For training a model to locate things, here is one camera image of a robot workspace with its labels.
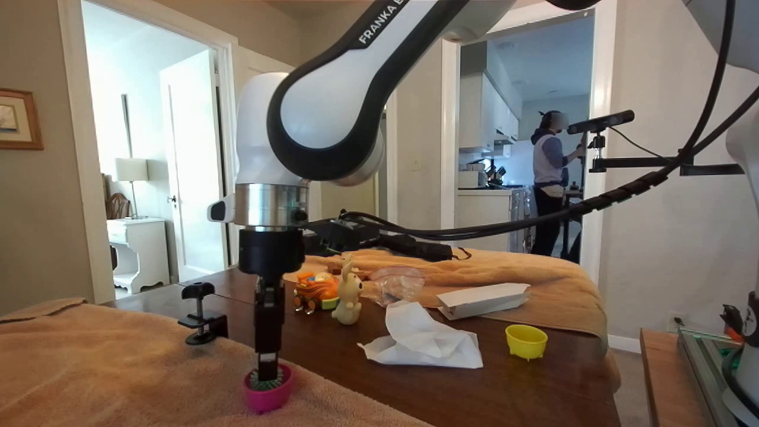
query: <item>picture frame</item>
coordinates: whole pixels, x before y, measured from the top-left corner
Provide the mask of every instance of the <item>picture frame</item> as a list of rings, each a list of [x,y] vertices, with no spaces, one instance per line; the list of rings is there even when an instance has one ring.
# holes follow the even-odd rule
[[[39,110],[26,90],[0,89],[0,149],[43,149]]]

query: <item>person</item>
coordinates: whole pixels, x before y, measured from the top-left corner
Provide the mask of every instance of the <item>person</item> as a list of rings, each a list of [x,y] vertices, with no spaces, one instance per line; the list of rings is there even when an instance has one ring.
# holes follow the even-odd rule
[[[534,131],[534,196],[538,217],[549,217],[564,208],[566,194],[566,164],[585,155],[584,142],[564,157],[562,141],[558,137],[564,131],[562,111],[545,111],[540,126]],[[559,237],[562,221],[549,221],[535,225],[535,242],[532,253],[550,257],[554,239]]]

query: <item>light fixture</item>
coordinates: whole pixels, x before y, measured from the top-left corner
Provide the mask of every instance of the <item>light fixture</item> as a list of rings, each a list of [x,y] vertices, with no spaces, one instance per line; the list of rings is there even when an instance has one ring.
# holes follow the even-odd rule
[[[137,218],[135,180],[147,180],[147,159],[116,159],[116,180],[129,180],[135,204],[135,211],[131,211],[131,217]]]

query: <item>white tissue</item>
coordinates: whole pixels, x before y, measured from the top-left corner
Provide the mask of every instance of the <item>white tissue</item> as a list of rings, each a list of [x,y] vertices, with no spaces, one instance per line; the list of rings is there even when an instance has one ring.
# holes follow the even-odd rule
[[[476,334],[436,322],[418,302],[386,307],[384,326],[388,336],[364,344],[379,366],[481,367]]]

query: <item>door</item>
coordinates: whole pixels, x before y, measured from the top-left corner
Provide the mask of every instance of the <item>door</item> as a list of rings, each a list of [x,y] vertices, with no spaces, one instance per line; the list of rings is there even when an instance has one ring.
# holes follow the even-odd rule
[[[169,183],[177,279],[188,283],[227,266],[222,223],[209,206],[222,196],[219,105],[211,52],[162,72],[169,142]]]

